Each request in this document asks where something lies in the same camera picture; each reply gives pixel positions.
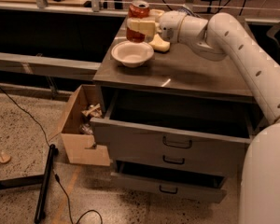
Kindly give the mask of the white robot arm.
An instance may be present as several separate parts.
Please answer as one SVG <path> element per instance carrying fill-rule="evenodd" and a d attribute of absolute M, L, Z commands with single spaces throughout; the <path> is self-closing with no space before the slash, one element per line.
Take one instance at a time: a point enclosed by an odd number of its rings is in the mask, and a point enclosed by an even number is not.
<path fill-rule="evenodd" d="M 245 154 L 239 224 L 280 224 L 280 65 L 228 13 L 206 20 L 152 10 L 146 18 L 129 18 L 127 27 L 185 44 L 209 60 L 232 59 L 269 123 Z"/>

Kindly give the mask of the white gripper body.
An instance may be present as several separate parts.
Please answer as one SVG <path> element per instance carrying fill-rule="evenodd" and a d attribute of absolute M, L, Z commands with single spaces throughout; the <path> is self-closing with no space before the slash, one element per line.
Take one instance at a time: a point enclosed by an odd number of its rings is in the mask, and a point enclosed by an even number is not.
<path fill-rule="evenodd" d="M 186 16 L 186 13 L 180 11 L 165 12 L 160 17 L 161 38 L 170 43 L 177 43 L 179 30 Z"/>

